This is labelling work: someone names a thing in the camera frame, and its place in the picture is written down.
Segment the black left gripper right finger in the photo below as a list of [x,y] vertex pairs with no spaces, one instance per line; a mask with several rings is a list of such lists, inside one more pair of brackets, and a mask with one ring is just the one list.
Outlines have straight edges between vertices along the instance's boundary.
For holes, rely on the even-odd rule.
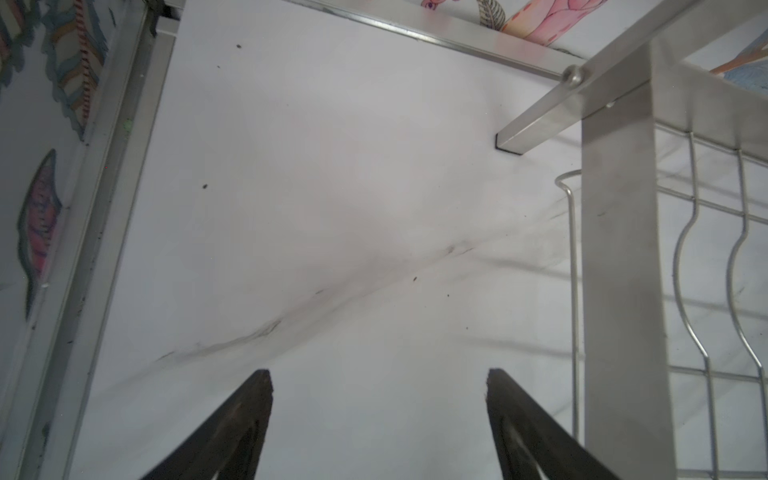
[[614,479],[510,375],[488,372],[486,405],[504,479]]

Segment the stainless steel dish rack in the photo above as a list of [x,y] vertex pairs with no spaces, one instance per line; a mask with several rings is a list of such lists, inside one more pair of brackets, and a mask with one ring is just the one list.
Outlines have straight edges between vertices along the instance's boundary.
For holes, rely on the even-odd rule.
[[767,161],[767,99],[688,63],[763,1],[664,1],[502,129],[522,155],[582,132],[585,449],[624,479],[677,476],[655,128]]

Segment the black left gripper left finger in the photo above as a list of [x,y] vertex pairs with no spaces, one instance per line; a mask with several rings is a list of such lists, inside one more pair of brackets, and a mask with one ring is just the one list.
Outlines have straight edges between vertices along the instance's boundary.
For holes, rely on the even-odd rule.
[[147,479],[253,479],[273,405],[266,369],[255,371]]

